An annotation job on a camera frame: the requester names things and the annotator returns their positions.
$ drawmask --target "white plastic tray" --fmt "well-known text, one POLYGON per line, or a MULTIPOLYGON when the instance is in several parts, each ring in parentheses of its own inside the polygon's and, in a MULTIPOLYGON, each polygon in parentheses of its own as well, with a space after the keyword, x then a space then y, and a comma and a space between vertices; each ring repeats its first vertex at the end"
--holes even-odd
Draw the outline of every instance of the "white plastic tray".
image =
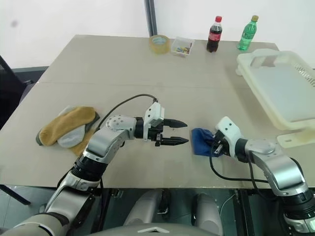
POLYGON ((280 130, 303 129, 279 136, 285 148, 315 143, 315 73, 297 54, 257 49, 237 57, 242 75, 272 123, 280 130))

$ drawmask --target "cable wire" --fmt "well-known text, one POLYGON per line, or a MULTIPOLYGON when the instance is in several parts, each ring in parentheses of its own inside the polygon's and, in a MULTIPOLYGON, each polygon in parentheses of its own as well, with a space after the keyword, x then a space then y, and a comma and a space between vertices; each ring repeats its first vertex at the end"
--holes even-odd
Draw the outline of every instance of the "cable wire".
MULTIPOLYGON (((211 170, 220 178, 223 178, 225 180, 231 180, 231 181, 252 181, 250 178, 229 178, 229 177, 225 177, 221 174, 219 174, 216 169, 213 166, 213 162, 212 162, 212 154, 213 154, 213 145, 211 146, 210 149, 210 156, 209 156, 209 161, 210 161, 210 167, 211 170)), ((268 181, 266 180, 262 180, 262 179, 255 179, 256 182, 261 182, 261 183, 268 183, 268 181)))
POLYGON ((254 179, 254 173, 253 173, 253 170, 252 170, 252 161, 250 158, 247 158, 248 160, 248 165, 250 167, 250 173, 251 173, 251 181, 252 181, 252 185, 254 186, 254 189, 256 190, 256 192, 258 193, 258 195, 263 198, 264 200, 266 201, 275 201, 278 199, 277 196, 273 197, 273 198, 268 198, 266 197, 265 195, 262 194, 262 192, 259 190, 259 188, 257 187, 256 185, 256 180, 254 179))
POLYGON ((226 199, 226 200, 224 201, 224 203, 222 204, 222 206, 221 206, 221 208, 220 208, 220 216, 221 216, 221 214, 222 214, 222 210, 223 210, 225 204, 226 204, 228 201, 230 201, 234 196, 235 196, 235 193, 234 193, 231 197, 229 197, 228 199, 226 199))
POLYGON ((99 222, 98 222, 98 227, 97 227, 97 231, 102 231, 103 230, 103 218, 104 218, 104 209, 105 209, 105 202, 104 202, 104 197, 103 197, 103 189, 104 189, 104 185, 103 185, 103 180, 102 178, 100 179, 99 182, 100 185, 100 205, 101 205, 101 209, 100 209, 100 214, 99 214, 99 222))
POLYGON ((150 95, 150 94, 146 94, 146 93, 142 93, 142 94, 138 94, 138 95, 135 95, 135 96, 133 96, 133 97, 130 97, 130 98, 126 99, 125 101, 122 101, 121 103, 117 104, 115 107, 113 107, 113 109, 110 110, 110 111, 106 114, 106 116, 104 116, 104 118, 100 121, 100 123, 98 124, 98 126, 97 126, 96 129, 95 129, 95 132, 100 129, 100 127, 101 127, 101 125, 104 123, 104 121, 105 121, 105 120, 109 117, 109 115, 110 115, 114 110, 116 110, 119 106, 123 105, 124 103, 126 103, 126 102, 128 102, 128 101, 130 101, 130 100, 133 100, 133 99, 135 99, 135 98, 137 98, 137 97, 142 97, 142 96, 146 96, 146 97, 151 97, 151 98, 153 98, 153 102, 157 102, 157 101, 158 101, 158 99, 157 99, 156 97, 154 97, 153 95, 150 95))
POLYGON ((61 182, 64 180, 64 178, 66 177, 66 175, 73 169, 73 167, 71 167, 70 170, 68 170, 62 177, 61 179, 59 179, 58 183, 57 183, 57 188, 59 188, 61 182))

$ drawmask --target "table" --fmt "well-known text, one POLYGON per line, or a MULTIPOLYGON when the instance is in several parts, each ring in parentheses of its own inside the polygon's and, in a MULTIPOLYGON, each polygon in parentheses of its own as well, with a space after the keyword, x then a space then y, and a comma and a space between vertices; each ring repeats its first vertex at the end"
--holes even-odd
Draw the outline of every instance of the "table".
MULTIPOLYGON (((274 139, 277 130, 242 77, 235 74, 236 42, 220 42, 216 53, 197 40, 191 55, 155 55, 147 38, 77 35, 43 74, 0 131, 0 183, 55 187, 72 166, 75 155, 58 145, 40 147, 37 132, 67 105, 93 106, 105 115, 122 100, 150 93, 165 108, 165 117, 189 126, 164 129, 164 135, 190 138, 195 127, 214 130, 229 116, 246 138, 274 139)), ((271 43, 256 48, 277 49, 271 43)), ((143 116, 151 99, 137 98, 115 114, 143 116)), ((312 154, 315 145, 286 149, 303 167, 309 186, 315 186, 312 154)), ((248 165, 223 156, 216 169, 227 177, 249 177, 248 165)), ((256 178, 264 178, 254 167, 256 178)), ((104 186, 112 188, 252 188, 249 182, 218 178, 209 158, 192 154, 191 143, 155 147, 152 142, 126 142, 108 166, 104 186)), ((269 188, 259 183, 259 187, 269 188)))

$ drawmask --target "blue cloth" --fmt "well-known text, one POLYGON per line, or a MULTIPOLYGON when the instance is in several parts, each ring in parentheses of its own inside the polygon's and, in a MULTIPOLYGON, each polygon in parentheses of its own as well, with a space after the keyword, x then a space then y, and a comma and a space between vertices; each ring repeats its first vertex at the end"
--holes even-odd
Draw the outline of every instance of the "blue cloth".
MULTIPOLYGON (((213 142, 213 134, 211 131, 202 128, 195 128, 191 131, 192 149, 195 155, 210 156, 210 150, 212 149, 210 143, 213 142)), ((221 156, 214 154, 215 149, 212 150, 212 156, 221 156)))

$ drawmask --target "plastic bottle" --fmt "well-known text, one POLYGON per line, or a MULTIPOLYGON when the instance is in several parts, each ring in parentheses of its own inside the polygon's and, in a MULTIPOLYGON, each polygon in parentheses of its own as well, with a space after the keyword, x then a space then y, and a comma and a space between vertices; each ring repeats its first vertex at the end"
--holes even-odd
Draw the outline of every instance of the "plastic bottle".
POLYGON ((252 41, 252 38, 254 38, 254 35, 257 31, 257 25, 256 22, 258 21, 258 16, 253 15, 251 22, 249 22, 242 33, 242 38, 239 44, 237 45, 237 48, 241 51, 246 51, 252 41))
POLYGON ((208 43, 207 43, 207 51, 208 52, 216 52, 219 46, 219 41, 221 38, 222 33, 222 26, 221 26, 222 16, 216 16, 215 23, 211 26, 208 43))

